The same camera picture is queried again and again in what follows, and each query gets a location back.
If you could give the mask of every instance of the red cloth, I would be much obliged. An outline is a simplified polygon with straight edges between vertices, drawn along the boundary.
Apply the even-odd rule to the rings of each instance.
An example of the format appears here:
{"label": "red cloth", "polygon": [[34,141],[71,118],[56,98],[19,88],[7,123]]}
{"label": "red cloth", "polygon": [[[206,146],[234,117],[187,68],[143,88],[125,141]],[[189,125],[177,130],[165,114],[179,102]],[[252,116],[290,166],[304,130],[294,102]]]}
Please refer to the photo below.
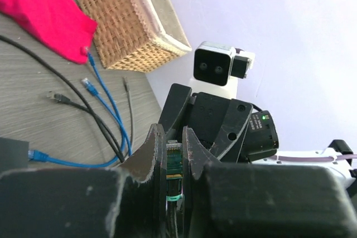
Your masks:
{"label": "red cloth", "polygon": [[64,58],[86,63],[84,48],[90,47],[97,23],[74,0],[0,0],[0,12]]}

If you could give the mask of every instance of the camera lens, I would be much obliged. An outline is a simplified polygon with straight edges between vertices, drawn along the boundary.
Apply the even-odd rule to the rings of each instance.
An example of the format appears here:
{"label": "camera lens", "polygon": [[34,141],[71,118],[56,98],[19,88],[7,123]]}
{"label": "camera lens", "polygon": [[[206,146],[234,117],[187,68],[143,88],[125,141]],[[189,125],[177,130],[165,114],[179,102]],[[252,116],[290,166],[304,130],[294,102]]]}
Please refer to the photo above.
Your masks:
{"label": "camera lens", "polygon": [[223,72],[223,68],[221,66],[217,66],[214,71],[216,72],[216,74],[220,75]]}
{"label": "camera lens", "polygon": [[206,69],[207,69],[207,64],[204,63],[204,62],[202,62],[202,63],[200,64],[200,69],[201,69],[202,71],[206,70]]}

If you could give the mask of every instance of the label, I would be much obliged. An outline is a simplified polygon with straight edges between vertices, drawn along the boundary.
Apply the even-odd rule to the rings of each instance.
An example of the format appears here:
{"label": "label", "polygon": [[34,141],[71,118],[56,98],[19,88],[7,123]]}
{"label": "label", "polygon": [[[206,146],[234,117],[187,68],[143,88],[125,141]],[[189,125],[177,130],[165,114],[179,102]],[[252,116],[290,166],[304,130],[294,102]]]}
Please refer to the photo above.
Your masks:
{"label": "label", "polygon": [[252,115],[249,121],[249,125],[252,131],[260,130],[263,128],[262,121],[257,114]]}

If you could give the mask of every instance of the camera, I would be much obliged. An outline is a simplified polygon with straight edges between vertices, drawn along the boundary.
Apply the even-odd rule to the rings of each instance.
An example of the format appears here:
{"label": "camera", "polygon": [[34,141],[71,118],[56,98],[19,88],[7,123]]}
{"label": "camera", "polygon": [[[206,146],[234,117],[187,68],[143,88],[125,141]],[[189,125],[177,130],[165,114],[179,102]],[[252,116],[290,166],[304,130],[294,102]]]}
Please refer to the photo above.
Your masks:
{"label": "camera", "polygon": [[230,76],[246,78],[255,54],[232,46],[203,42],[195,51],[194,78],[225,86]]}

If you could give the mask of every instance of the woven basket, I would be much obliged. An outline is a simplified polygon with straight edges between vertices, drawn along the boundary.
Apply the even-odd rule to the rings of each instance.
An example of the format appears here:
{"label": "woven basket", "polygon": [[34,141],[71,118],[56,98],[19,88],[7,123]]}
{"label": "woven basket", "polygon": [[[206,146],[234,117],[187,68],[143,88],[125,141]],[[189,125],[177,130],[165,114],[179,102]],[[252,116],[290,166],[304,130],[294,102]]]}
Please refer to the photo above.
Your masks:
{"label": "woven basket", "polygon": [[150,72],[191,51],[170,0],[78,0],[105,68]]}

